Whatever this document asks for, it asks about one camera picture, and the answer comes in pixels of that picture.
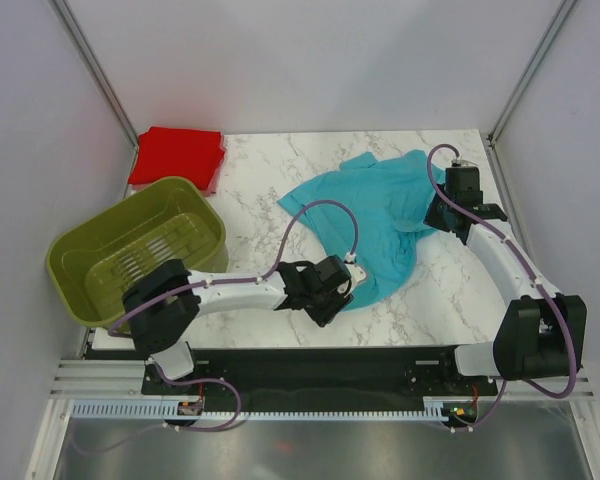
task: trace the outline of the red cloth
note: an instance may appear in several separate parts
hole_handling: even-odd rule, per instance
[[[220,132],[151,127],[139,137],[136,166],[129,183],[142,185],[163,177],[184,177],[202,191],[215,190],[216,170],[224,158]]]

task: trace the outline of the white marble tabletop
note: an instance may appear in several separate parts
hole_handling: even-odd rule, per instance
[[[365,151],[379,160],[438,143],[458,147],[480,168],[485,202],[500,203],[476,130],[227,135],[217,194],[209,198],[224,220],[229,271],[264,272],[273,262],[290,216],[276,201],[305,180],[335,170]],[[440,152],[435,163],[451,160]],[[283,260],[324,258],[317,238],[298,224]],[[417,245],[408,282],[371,307],[340,313],[325,328],[303,311],[239,310],[195,319],[183,338],[193,348],[444,345],[492,340],[505,306],[482,264],[455,236],[436,232]],[[98,329],[93,348],[132,348]]]

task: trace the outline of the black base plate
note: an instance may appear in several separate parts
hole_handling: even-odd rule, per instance
[[[486,377],[462,377],[455,346],[338,349],[195,350],[189,378],[224,378],[245,412],[364,412],[422,410],[423,397],[496,395]],[[197,395],[198,385],[171,387],[148,365],[143,395]],[[205,385],[205,410],[232,411],[235,399]]]

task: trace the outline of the metal floor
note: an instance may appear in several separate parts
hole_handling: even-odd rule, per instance
[[[102,448],[146,421],[72,420],[83,448]],[[96,457],[71,449],[56,478],[553,479],[591,473],[567,403],[505,403],[473,433],[416,423],[247,422],[223,433],[157,430]]]

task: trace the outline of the blue cloth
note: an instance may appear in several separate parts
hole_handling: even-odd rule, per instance
[[[347,309],[386,298],[409,278],[416,264],[416,242],[434,230],[424,225],[434,190],[422,150],[378,162],[367,152],[340,165],[340,170],[303,183],[278,203],[291,215],[314,200],[337,200],[349,207],[359,224],[357,262],[368,278],[354,292]],[[438,183],[444,172],[434,168]],[[341,258],[353,242],[349,216],[332,205],[319,205],[300,221],[318,236],[327,255]]]

